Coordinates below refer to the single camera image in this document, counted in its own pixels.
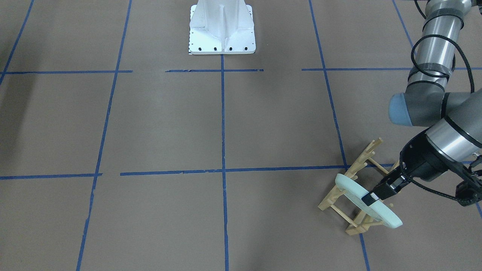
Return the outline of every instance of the wooden dowel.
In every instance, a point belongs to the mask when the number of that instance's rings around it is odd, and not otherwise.
[[[363,226],[378,226],[378,225],[383,225],[383,221],[374,221],[374,222],[368,222],[368,223],[363,223]]]
[[[378,145],[382,144],[382,142],[383,140],[380,137],[377,140],[372,140],[372,142],[368,144],[363,152],[372,152],[376,147],[378,147]]]
[[[345,190],[341,191],[338,186],[335,185],[318,205],[318,208],[320,208],[322,211],[326,210],[326,208],[330,207],[330,205],[333,205],[343,194],[345,194]]]
[[[333,210],[335,210],[339,215],[341,215],[341,217],[343,217],[348,223],[350,223],[355,227],[358,227],[355,221],[351,220],[351,218],[349,218],[345,213],[343,213],[343,211],[340,210],[340,208],[336,207],[335,205],[331,205],[330,207],[333,208]]]
[[[368,161],[370,161],[372,164],[374,164],[379,170],[381,170],[383,173],[385,174],[388,174],[389,171],[386,170],[384,167],[382,167],[382,165],[380,165],[379,163],[377,163],[375,160],[373,160],[371,157],[368,158]]]

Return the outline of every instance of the black cable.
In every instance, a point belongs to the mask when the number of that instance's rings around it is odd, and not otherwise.
[[[441,196],[441,197],[444,197],[444,198],[447,198],[449,200],[453,200],[453,201],[456,201],[458,203],[468,203],[468,204],[472,204],[474,203],[474,201],[466,201],[466,200],[462,200],[462,199],[459,199],[457,197],[454,197],[454,196],[451,196],[451,195],[448,195],[448,194],[445,194],[445,193],[442,193],[440,191],[437,191],[437,190],[434,190],[432,188],[428,188],[424,185],[422,185],[421,183],[418,183],[416,182],[410,175],[407,174],[407,172],[405,171],[405,165],[403,164],[403,155],[405,154],[405,150],[412,144],[412,142],[418,138],[419,136],[421,136],[423,133],[425,133],[428,129],[430,128],[427,128],[425,129],[424,131],[422,131],[421,133],[419,133],[418,135],[416,135],[414,138],[412,138],[410,141],[408,141],[408,143],[402,148],[402,151],[400,152],[400,170],[402,172],[402,177],[405,178],[406,180],[408,180],[409,182],[411,183],[414,183],[416,186],[422,188],[423,190],[425,191],[428,191],[430,193],[433,193],[433,194],[436,194],[438,196]]]
[[[452,69],[451,71],[454,71],[455,70],[455,55],[454,55],[454,58],[452,59]]]
[[[470,68],[470,64],[469,64],[469,61],[467,60],[467,57],[465,56],[464,52],[462,51],[462,48],[460,48],[460,46],[453,40],[449,39],[448,37],[446,36],[442,36],[442,35],[436,35],[436,34],[431,34],[431,35],[426,35],[426,36],[423,36],[421,39],[419,39],[415,45],[413,46],[412,48],[412,52],[411,52],[411,55],[410,55],[410,58],[412,59],[412,63],[414,64],[414,67],[421,73],[427,75],[427,76],[430,76],[430,77],[436,77],[436,78],[449,78],[450,76],[448,74],[442,74],[442,75],[437,75],[437,74],[431,74],[431,73],[428,73],[424,70],[422,70],[420,68],[420,66],[417,64],[417,62],[415,61],[415,49],[417,48],[417,46],[425,39],[428,39],[428,38],[440,38],[440,39],[443,39],[443,40],[446,40],[448,42],[450,42],[456,49],[457,51],[459,52],[460,56],[462,57],[462,60],[464,61],[464,64],[465,64],[465,67],[467,68],[467,74],[469,76],[469,82],[470,82],[470,93],[474,93],[475,92],[475,85],[474,85],[474,77],[472,75],[472,69]]]
[[[424,19],[426,19],[427,16],[425,16],[425,14],[423,14],[422,9],[421,9],[420,6],[418,5],[418,1],[417,1],[417,0],[414,0],[414,2],[415,2],[415,6],[417,6],[418,12],[420,12],[420,15],[422,15],[422,17],[423,17]]]

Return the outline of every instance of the gray cylindrical link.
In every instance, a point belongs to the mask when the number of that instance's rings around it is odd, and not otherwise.
[[[440,154],[452,161],[462,162],[479,150],[479,147],[465,139],[446,120],[439,120],[428,129],[427,138]]]
[[[445,107],[445,112],[447,114],[452,112],[455,108],[457,108],[470,97],[470,92],[452,92],[446,94],[450,94]]]
[[[427,3],[426,14],[427,22],[424,25],[423,35],[442,35],[454,41],[458,40],[460,29],[462,28],[462,21],[472,3],[470,0],[432,0]],[[443,15],[451,11],[454,16]],[[417,63],[436,63],[446,67],[447,70],[452,68],[452,60],[454,57],[455,47],[446,40],[440,38],[428,38],[419,44],[417,56],[415,58]],[[440,84],[442,87],[447,85],[448,79],[427,76],[421,73],[416,73],[409,78],[409,84],[416,81],[433,81]]]
[[[469,137],[475,139],[480,144],[482,144],[481,105],[482,89],[473,93],[469,99],[447,114]]]

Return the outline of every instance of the blue joint cap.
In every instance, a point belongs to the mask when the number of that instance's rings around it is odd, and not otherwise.
[[[413,126],[408,114],[407,104],[403,93],[398,93],[390,99],[388,115],[392,123],[403,126]]]

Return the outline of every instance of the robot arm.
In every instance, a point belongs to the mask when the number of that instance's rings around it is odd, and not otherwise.
[[[475,5],[473,0],[431,0],[423,36],[440,35],[457,41],[464,16]],[[405,93],[390,101],[389,116],[394,124],[430,127],[469,97],[469,93],[445,92],[455,68],[454,53],[455,47],[441,38],[420,42],[415,58],[418,68],[410,71]]]
[[[474,0],[430,1],[424,36],[442,35],[455,41],[463,27],[464,15],[475,5]],[[471,169],[482,161],[482,156],[470,168],[462,163],[482,148],[482,89],[473,94],[444,92],[454,70],[454,51],[455,47],[441,38],[430,37],[420,42],[416,56],[419,67],[410,72],[406,92],[390,101],[389,114],[395,124],[430,128],[407,143],[400,154],[400,166],[362,198],[365,204],[391,197],[410,182],[424,188],[413,178],[430,182],[448,170],[463,181],[457,185],[455,197],[438,192],[440,195],[463,206],[482,200],[482,181]]]

